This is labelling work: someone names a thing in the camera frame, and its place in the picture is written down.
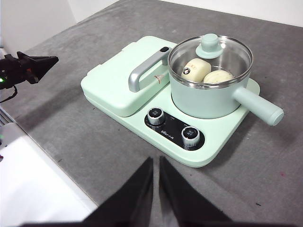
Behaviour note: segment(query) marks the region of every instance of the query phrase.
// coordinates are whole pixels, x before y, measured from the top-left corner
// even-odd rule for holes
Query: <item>stainless steel rim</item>
[[[189,38],[189,39],[186,39],[182,42],[180,42],[179,44],[177,44],[172,50],[171,52],[169,53],[168,55],[168,66],[169,66],[169,74],[179,83],[187,86],[187,87],[192,87],[192,88],[196,88],[196,89],[202,89],[202,90],[209,90],[209,89],[220,89],[220,88],[225,88],[225,87],[230,87],[232,86],[233,84],[236,84],[236,83],[239,83],[240,81],[242,81],[243,79],[246,78],[247,75],[249,75],[250,73],[250,69],[252,67],[252,64],[254,62],[254,57],[253,57],[253,54],[250,50],[250,48],[245,45],[244,43],[240,42],[239,40],[237,39],[234,39],[232,37],[228,37],[228,36],[224,36],[224,35],[219,35],[218,37],[223,37],[223,38],[226,38],[226,39],[230,39],[230,40],[233,40],[233,41],[236,41],[238,42],[239,44],[243,45],[248,51],[249,51],[249,54],[251,56],[251,62],[250,62],[250,66],[248,67],[248,69],[242,73],[240,76],[238,76],[237,78],[235,79],[232,79],[232,80],[228,80],[228,81],[225,81],[225,82],[220,82],[220,83],[209,83],[209,84],[200,84],[200,83],[196,83],[196,82],[193,82],[193,81],[189,81],[189,80],[186,80],[180,76],[178,76],[178,74],[171,68],[170,66],[170,59],[171,59],[171,53],[180,45],[182,45],[183,43],[187,42],[187,41],[190,41],[192,39],[197,39],[197,38],[201,38],[203,37],[203,35],[201,36],[196,36],[196,37],[192,37],[192,38]]]

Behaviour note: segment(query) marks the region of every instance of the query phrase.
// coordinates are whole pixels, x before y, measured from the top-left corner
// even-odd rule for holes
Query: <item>glass lid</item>
[[[169,72],[178,82],[198,89],[223,88],[249,75],[250,49],[227,36],[206,34],[187,39],[170,52]]]

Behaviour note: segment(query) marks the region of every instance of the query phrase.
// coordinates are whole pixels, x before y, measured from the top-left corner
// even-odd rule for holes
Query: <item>lid knob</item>
[[[219,57],[223,52],[216,34],[205,34],[201,45],[196,48],[196,54],[201,58],[213,59]]]

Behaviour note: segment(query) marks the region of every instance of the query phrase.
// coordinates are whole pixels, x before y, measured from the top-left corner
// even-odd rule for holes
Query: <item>white wall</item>
[[[2,45],[15,56],[74,24],[66,0],[1,0]]]
[[[303,27],[303,0],[163,0]]]
[[[118,0],[67,0],[71,11],[76,19],[76,22],[80,22],[85,18],[97,13],[101,9],[115,3]]]

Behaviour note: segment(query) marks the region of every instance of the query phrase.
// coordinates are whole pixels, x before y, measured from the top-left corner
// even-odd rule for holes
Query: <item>control knob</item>
[[[153,107],[148,111],[147,119],[152,125],[160,125],[165,121],[164,111],[159,107]]]
[[[181,132],[181,136],[185,147],[188,148],[196,146],[200,141],[200,131],[193,126],[185,127]]]

